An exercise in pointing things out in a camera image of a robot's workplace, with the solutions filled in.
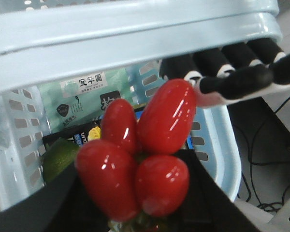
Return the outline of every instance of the tomato cluster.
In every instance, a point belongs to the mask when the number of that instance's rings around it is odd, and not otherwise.
[[[172,154],[191,130],[196,104],[192,86],[174,79],[158,89],[139,122],[124,99],[107,107],[101,139],[79,150],[75,166],[89,196],[110,219],[127,221],[142,210],[167,216],[181,205],[189,171]],[[147,158],[138,163],[144,153]]]

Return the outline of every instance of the black surface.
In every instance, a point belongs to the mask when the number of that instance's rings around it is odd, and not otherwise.
[[[180,150],[175,155],[188,165],[191,179],[184,203],[171,216],[171,232],[258,232],[215,184],[193,150]],[[44,232],[107,232],[106,225],[107,218],[76,179],[65,203]]]
[[[245,186],[242,178],[241,199],[254,206],[260,204],[257,196],[261,203],[281,202],[284,190],[290,185],[290,132],[262,98],[229,105],[228,110],[247,181]]]
[[[0,213],[0,232],[42,232],[69,192],[76,171],[70,165],[46,187]]]

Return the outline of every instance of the cherry tomato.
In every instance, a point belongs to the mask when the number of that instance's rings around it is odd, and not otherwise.
[[[163,84],[145,107],[138,122],[142,149],[172,154],[184,144],[196,113],[196,96],[183,79]]]
[[[189,187],[189,170],[179,158],[152,155],[136,172],[135,191],[142,209],[155,217],[174,212],[184,200]]]
[[[75,166],[88,195],[110,219],[123,222],[140,212],[134,191],[137,163],[127,151],[92,140],[80,148]]]
[[[135,155],[139,149],[136,135],[136,117],[125,99],[111,102],[101,121],[101,138]]]

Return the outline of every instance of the floor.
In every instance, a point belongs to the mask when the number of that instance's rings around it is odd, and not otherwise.
[[[242,162],[238,196],[254,206],[266,203],[264,209],[275,214],[290,197],[290,133],[261,98],[228,109]]]

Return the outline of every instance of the basket hole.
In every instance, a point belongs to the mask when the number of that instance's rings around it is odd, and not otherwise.
[[[31,164],[33,164],[37,159],[37,156],[35,154],[35,152],[31,152],[29,155],[27,155],[25,157],[25,164],[26,166],[30,166]]]
[[[135,88],[134,88],[134,86],[130,86],[130,92],[131,92],[131,93],[135,92]]]
[[[205,145],[204,139],[201,137],[191,137],[193,145]]]
[[[154,95],[154,93],[158,90],[159,87],[155,87],[155,88],[151,88],[149,90],[146,90],[145,95],[147,97],[150,97],[152,95]]]
[[[23,110],[23,106],[19,101],[9,100],[10,108],[13,110]]]
[[[193,131],[199,131],[200,129],[201,129],[201,126],[200,126],[200,124],[198,122],[193,122],[192,123],[191,130],[193,130]]]
[[[35,107],[34,105],[30,105],[30,104],[27,104],[27,108],[30,112],[35,112]]]
[[[36,169],[34,173],[32,173],[32,175],[30,176],[31,185],[34,186],[40,177],[41,177],[41,171],[40,169]]]
[[[134,104],[138,104],[138,103],[139,103],[139,100],[137,99],[137,96],[133,96],[133,97],[132,97],[132,102],[133,102]]]
[[[146,77],[143,79],[143,85],[146,86],[146,85],[149,85],[150,83],[153,83],[157,80],[157,76],[154,74],[154,75],[151,75],[149,77]]]
[[[31,119],[31,124],[33,126],[38,126],[40,124],[39,120],[37,118],[32,118]]]
[[[208,155],[205,152],[197,151],[196,155],[199,160],[208,161]]]
[[[24,96],[25,96],[26,98],[30,98],[30,99],[32,99],[31,93],[30,93],[29,91],[23,89],[23,92],[24,92]]]
[[[146,65],[140,68],[140,75],[143,75],[153,69],[154,69],[153,63],[152,62],[147,63]]]
[[[16,128],[28,127],[27,121],[24,118],[15,118],[14,123],[15,123]]]
[[[32,143],[31,137],[29,135],[19,138],[19,143],[21,147],[26,147]]]
[[[34,136],[35,136],[36,140],[41,140],[42,137],[43,137],[43,134],[42,134],[42,132],[37,132],[37,133],[34,134]]]
[[[38,151],[39,151],[40,156],[43,155],[46,151],[44,145],[39,146]]]

